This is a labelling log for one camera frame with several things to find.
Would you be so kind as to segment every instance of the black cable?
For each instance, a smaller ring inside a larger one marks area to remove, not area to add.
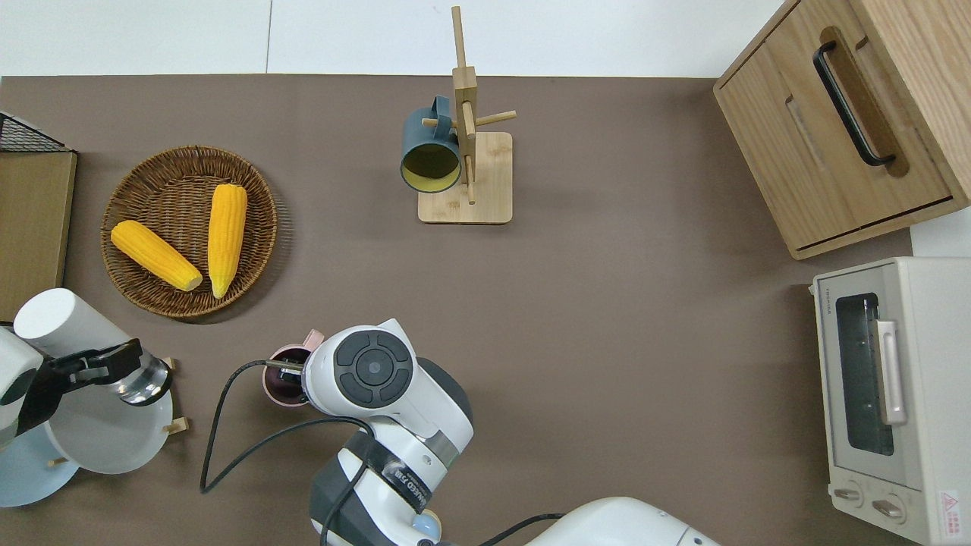
[[[206,484],[206,480],[209,476],[209,463],[210,463],[210,459],[213,456],[213,446],[216,444],[216,431],[219,426],[219,417],[222,414],[222,405],[223,403],[225,403],[226,396],[229,394],[229,388],[232,387],[233,382],[236,381],[236,378],[239,377],[241,373],[254,366],[265,365],[265,364],[266,364],[266,360],[254,360],[252,362],[243,364],[242,366],[239,367],[239,369],[237,369],[235,372],[233,372],[232,375],[229,376],[229,379],[226,381],[226,386],[222,388],[222,394],[219,395],[219,402],[216,405],[216,413],[213,416],[213,427],[209,431],[209,444],[206,446],[206,457],[203,459],[203,462],[202,462],[202,477],[199,479],[199,492],[202,493],[203,495],[212,491],[219,484],[219,482],[221,482],[222,479],[225,478],[226,475],[228,475],[229,472],[233,470],[233,468],[235,468],[240,462],[242,462],[243,459],[245,459],[246,457],[249,457],[254,451],[272,442],[273,440],[279,438],[280,436],[283,436],[284,434],[288,434],[295,430],[299,430],[300,428],[309,427],[311,425],[320,425],[322,423],[349,423],[363,428],[364,431],[372,438],[375,437],[375,432],[374,432],[374,429],[371,427],[371,425],[369,425],[367,422],[361,421],[354,417],[340,417],[340,416],[326,417],[322,419],[314,419],[304,423],[299,423],[292,427],[287,427],[278,432],[274,432],[273,434],[270,434],[269,436],[251,445],[246,451],[244,451],[242,454],[236,457],[236,459],[234,459],[230,464],[228,464],[222,470],[222,472],[220,472],[216,476],[216,478],[213,479],[211,483]],[[321,530],[321,533],[320,533],[321,545],[326,544],[327,531],[330,529],[330,524],[333,522],[334,517],[337,516],[337,513],[340,511],[341,507],[344,505],[345,502],[347,502],[348,498],[351,496],[354,486],[357,485],[357,482],[361,479],[361,476],[364,475],[365,470],[367,470],[367,465],[364,464],[364,462],[362,462],[360,468],[357,469],[357,473],[354,474],[354,477],[344,487],[344,489],[341,491],[341,494],[338,495],[337,502],[335,502],[334,505],[330,507],[330,511],[327,512],[327,517],[324,518],[324,521],[322,522],[323,529]]]
[[[483,542],[479,546],[493,546],[494,544],[497,544],[499,541],[509,538],[511,534],[526,526],[531,526],[536,522],[542,522],[544,520],[558,520],[563,516],[564,514],[540,514],[539,516],[533,516],[532,518],[522,520],[521,522],[515,524],[514,526],[500,532],[499,534],[493,536],[492,538],[490,538],[486,542]]]

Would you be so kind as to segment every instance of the round woven tray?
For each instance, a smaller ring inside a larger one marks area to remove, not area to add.
[[[222,299],[209,281],[209,212],[219,184],[247,192],[246,228],[240,263]],[[155,277],[111,241],[111,230],[136,220],[172,245],[202,273],[195,290],[184,292]],[[101,256],[117,289],[132,303],[173,319],[200,317],[229,305],[263,272],[277,240],[277,207],[262,175],[236,154],[205,146],[167,150],[143,161],[115,189],[101,221]]]

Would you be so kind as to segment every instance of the light blue plate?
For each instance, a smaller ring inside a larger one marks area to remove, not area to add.
[[[0,452],[0,507],[37,502],[64,487],[78,466],[71,461],[48,466],[48,461],[60,457],[44,427],[34,427],[14,438]]]

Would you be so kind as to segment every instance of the wooden base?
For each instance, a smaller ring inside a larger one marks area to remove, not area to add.
[[[167,432],[170,436],[179,432],[185,432],[186,430],[188,430],[188,419],[185,417],[173,419],[171,425],[162,427],[162,432]]]
[[[456,184],[440,193],[419,194],[419,220],[425,223],[508,223],[513,219],[513,136],[476,133],[476,204],[468,187]]]

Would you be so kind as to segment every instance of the warning label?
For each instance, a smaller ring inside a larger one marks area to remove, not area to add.
[[[944,536],[948,538],[960,538],[962,532],[961,507],[958,502],[957,491],[942,491],[940,492],[940,497]]]

